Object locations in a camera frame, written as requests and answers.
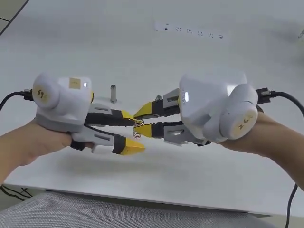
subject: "gray mesh fabric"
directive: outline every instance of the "gray mesh fabric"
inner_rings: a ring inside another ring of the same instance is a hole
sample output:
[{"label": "gray mesh fabric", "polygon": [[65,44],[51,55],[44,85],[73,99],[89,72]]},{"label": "gray mesh fabric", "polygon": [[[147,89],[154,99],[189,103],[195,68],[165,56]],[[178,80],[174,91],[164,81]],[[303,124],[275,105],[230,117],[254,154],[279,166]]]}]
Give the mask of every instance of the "gray mesh fabric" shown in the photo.
[{"label": "gray mesh fabric", "polygon": [[0,212],[0,228],[274,228],[246,213],[156,205],[47,192]]}]

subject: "spring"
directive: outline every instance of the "spring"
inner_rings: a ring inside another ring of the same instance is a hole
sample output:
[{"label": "spring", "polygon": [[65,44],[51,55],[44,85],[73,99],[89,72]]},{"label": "spring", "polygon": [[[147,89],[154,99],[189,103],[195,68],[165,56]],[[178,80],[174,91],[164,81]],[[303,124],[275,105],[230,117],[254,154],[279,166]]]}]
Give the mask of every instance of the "spring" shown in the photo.
[{"label": "spring", "polygon": [[[144,125],[144,121],[143,120],[136,120],[135,121],[135,125],[134,125],[134,127],[139,127],[139,126],[142,126],[142,125]],[[140,134],[140,133],[137,133],[137,132],[133,132],[133,137],[135,138],[135,139],[139,139],[140,137],[141,137],[141,135],[142,134]]]}]

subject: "human hand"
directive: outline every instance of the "human hand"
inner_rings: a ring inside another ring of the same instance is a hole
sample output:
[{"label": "human hand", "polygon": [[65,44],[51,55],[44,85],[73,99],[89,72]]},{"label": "human hand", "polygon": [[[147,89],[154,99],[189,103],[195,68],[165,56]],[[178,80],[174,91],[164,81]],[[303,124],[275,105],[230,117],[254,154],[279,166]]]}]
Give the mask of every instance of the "human hand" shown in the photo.
[{"label": "human hand", "polygon": [[226,140],[220,145],[233,151],[259,154],[269,157],[272,150],[269,148],[273,144],[274,132],[280,130],[281,124],[271,119],[262,112],[258,113],[255,126],[245,136],[236,140]]},{"label": "human hand", "polygon": [[72,142],[70,134],[50,131],[39,126],[35,119],[3,137],[7,143],[12,143],[20,166],[32,163],[41,155],[64,149]]}]

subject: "led light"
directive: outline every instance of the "led light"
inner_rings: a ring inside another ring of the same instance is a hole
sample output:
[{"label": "led light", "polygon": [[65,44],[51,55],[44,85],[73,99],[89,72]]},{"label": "led light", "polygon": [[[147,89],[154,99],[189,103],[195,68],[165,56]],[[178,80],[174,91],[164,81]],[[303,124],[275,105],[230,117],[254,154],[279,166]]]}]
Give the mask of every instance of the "led light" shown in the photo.
[{"label": "led light", "polygon": [[189,101],[189,93],[185,92],[185,101],[188,102]]}]

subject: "electrical socket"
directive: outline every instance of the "electrical socket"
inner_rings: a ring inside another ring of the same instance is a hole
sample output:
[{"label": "electrical socket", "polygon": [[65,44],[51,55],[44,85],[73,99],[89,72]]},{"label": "electrical socket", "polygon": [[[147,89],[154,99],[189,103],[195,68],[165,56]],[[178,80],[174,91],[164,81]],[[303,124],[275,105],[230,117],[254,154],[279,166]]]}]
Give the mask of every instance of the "electrical socket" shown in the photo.
[{"label": "electrical socket", "polygon": [[156,31],[188,34],[193,37],[207,38],[207,39],[219,40],[219,41],[224,41],[224,40],[228,39],[227,35],[222,34],[222,33],[203,30],[203,29],[197,29],[197,28],[191,28],[191,27],[186,27],[186,26],[179,26],[179,25],[175,25],[172,23],[155,22],[154,29]]}]

